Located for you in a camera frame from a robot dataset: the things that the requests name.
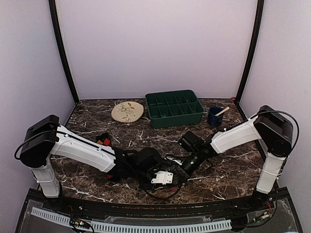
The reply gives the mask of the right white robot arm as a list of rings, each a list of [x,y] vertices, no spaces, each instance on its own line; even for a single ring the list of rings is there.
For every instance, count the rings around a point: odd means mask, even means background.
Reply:
[[[207,159],[224,153],[232,148],[251,141],[262,140],[267,147],[267,155],[256,186],[256,194],[248,199],[248,207],[259,210],[267,202],[275,181],[285,166],[286,160],[297,144],[293,139],[296,119],[289,121],[290,114],[274,110],[268,105],[262,106],[258,113],[244,122],[216,132],[203,140],[191,131],[187,131],[178,144],[190,156],[172,169],[173,180],[185,183],[193,172]]]

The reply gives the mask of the green compartment tray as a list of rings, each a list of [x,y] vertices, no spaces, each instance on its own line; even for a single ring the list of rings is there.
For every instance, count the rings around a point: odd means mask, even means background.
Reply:
[[[145,99],[155,129],[200,123],[205,111],[192,90],[149,93]]]

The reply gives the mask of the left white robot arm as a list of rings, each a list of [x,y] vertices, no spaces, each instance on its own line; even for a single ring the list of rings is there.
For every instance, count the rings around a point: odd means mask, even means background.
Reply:
[[[59,212],[65,211],[69,202],[61,195],[61,185],[50,163],[51,155],[92,166],[114,180],[133,177],[142,189],[152,190],[157,184],[172,183],[172,173],[157,169],[164,161],[155,149],[122,150],[109,143],[106,140],[101,145],[80,137],[59,124],[59,117],[50,115],[27,130],[14,158],[31,169],[44,196],[50,198],[50,205]]]

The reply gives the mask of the black orange argyle sock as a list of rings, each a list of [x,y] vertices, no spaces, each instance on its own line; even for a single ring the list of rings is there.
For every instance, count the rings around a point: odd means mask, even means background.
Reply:
[[[111,147],[111,136],[109,133],[103,133],[101,135],[96,136],[96,143],[104,146]]]

